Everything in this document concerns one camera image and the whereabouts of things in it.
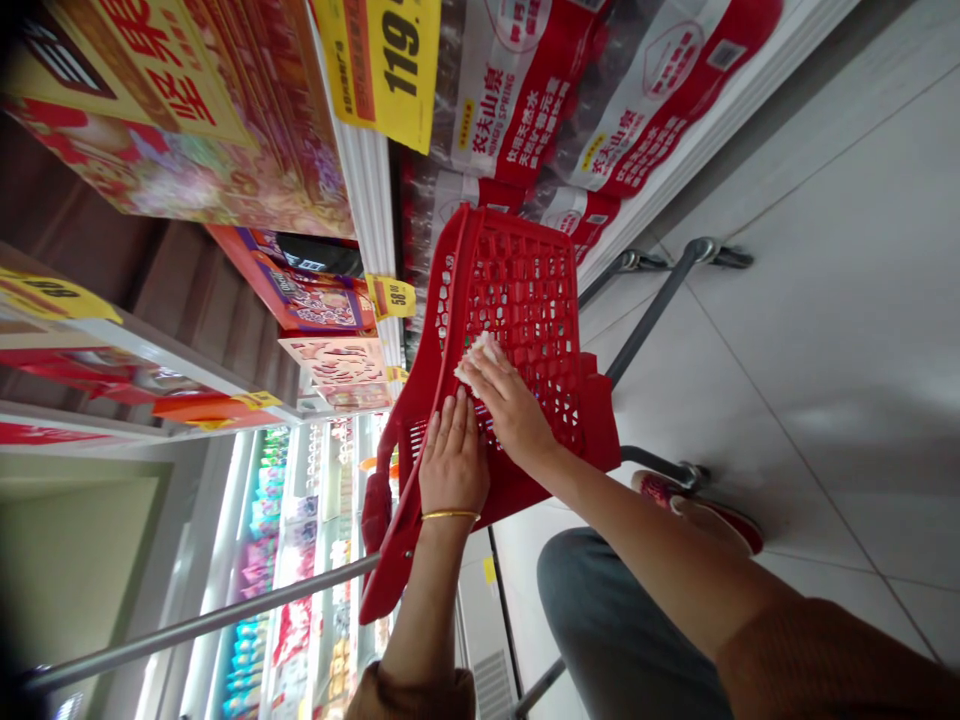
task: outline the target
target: hand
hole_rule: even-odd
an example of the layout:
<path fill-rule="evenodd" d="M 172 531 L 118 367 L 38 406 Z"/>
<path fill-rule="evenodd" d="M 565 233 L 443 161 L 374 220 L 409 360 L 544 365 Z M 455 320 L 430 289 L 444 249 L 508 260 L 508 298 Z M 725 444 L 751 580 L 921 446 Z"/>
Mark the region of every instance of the hand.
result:
<path fill-rule="evenodd" d="M 423 514 L 441 510 L 479 513 L 487 501 L 490 473 L 473 400 L 463 386 L 443 402 L 427 427 L 420 461 L 420 505 Z"/>
<path fill-rule="evenodd" d="M 492 343 L 497 362 L 477 353 L 476 366 L 463 362 L 473 390 L 493 416 L 493 431 L 507 455 L 521 468 L 559 447 L 543 416 L 540 403 L 510 364 L 503 350 Z"/>

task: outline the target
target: yellow price tag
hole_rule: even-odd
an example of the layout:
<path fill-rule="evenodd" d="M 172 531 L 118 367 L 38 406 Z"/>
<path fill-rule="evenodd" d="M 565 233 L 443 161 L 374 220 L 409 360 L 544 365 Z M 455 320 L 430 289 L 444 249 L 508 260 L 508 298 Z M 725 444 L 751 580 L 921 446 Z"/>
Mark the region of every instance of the yellow price tag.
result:
<path fill-rule="evenodd" d="M 66 280 L 0 268 L 0 293 L 9 304 L 41 320 L 105 318 L 123 323 L 110 303 Z"/>
<path fill-rule="evenodd" d="M 367 275 L 367 287 L 377 320 L 417 314 L 417 293 L 413 285 L 386 275 Z"/>
<path fill-rule="evenodd" d="M 493 564 L 493 556 L 483 559 L 483 574 L 487 577 L 487 585 L 497 581 L 497 566 Z"/>
<path fill-rule="evenodd" d="M 233 425 L 236 420 L 233 418 L 222 418 L 220 420 L 187 420 L 187 425 L 198 427 L 204 432 L 213 432 L 227 425 Z"/>
<path fill-rule="evenodd" d="M 387 368 L 387 381 L 393 382 L 394 380 L 399 380 L 400 382 L 406 382 L 407 378 L 410 377 L 410 373 L 404 370 L 401 367 L 396 365 L 391 365 Z"/>
<path fill-rule="evenodd" d="M 429 152 L 440 5 L 313 0 L 337 117 Z"/>
<path fill-rule="evenodd" d="M 261 390 L 260 392 L 255 392 L 255 393 L 243 393 L 241 395 L 234 395 L 231 399 L 239 400 L 251 410 L 262 410 L 265 407 L 275 407 L 276 405 L 283 405 L 282 400 L 278 400 L 273 395 L 268 393 L 266 390 Z"/>

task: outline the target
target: red shoe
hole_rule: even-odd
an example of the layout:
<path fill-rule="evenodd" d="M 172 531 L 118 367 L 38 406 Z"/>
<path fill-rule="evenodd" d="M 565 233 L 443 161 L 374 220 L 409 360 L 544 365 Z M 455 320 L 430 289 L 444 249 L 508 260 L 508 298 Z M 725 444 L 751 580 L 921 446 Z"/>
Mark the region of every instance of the red shoe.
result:
<path fill-rule="evenodd" d="M 685 513 L 684 505 L 687 503 L 700 510 L 711 513 L 721 521 L 720 528 L 722 528 L 722 530 L 720 532 L 728 536 L 717 539 L 727 540 L 735 536 L 744 546 L 749 557 L 758 555 L 763 551 L 763 533 L 760 527 L 746 515 L 737 512 L 733 508 L 718 502 L 713 502 L 712 500 L 684 497 L 683 490 L 676 483 L 646 470 L 640 470 L 634 473 L 630 481 L 630 486 L 644 497 L 652 500 L 664 510 L 669 510 L 674 515 L 683 517 Z"/>

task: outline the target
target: shoe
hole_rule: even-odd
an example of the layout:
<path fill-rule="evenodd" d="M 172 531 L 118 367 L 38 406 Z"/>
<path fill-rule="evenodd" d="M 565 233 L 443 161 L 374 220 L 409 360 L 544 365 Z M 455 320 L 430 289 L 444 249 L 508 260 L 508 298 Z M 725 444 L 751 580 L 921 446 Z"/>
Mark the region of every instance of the shoe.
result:
<path fill-rule="evenodd" d="M 760 527 L 731 507 L 712 500 L 685 497 L 679 485 L 647 470 L 634 473 L 630 486 L 664 510 L 683 517 L 715 539 L 739 546 L 747 557 L 763 551 L 763 532 Z"/>

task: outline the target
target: brown sleeve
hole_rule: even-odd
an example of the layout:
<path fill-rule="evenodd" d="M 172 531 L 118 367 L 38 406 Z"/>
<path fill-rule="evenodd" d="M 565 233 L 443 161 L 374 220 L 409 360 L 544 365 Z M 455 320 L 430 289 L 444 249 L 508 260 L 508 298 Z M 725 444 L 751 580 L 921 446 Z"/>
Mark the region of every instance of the brown sleeve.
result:
<path fill-rule="evenodd" d="M 960 717 L 960 679 L 826 600 L 767 610 L 717 670 L 738 720 Z"/>
<path fill-rule="evenodd" d="M 397 688 L 379 676 L 380 663 L 363 673 L 345 720 L 473 720 L 473 675 L 457 670 L 444 688 Z"/>

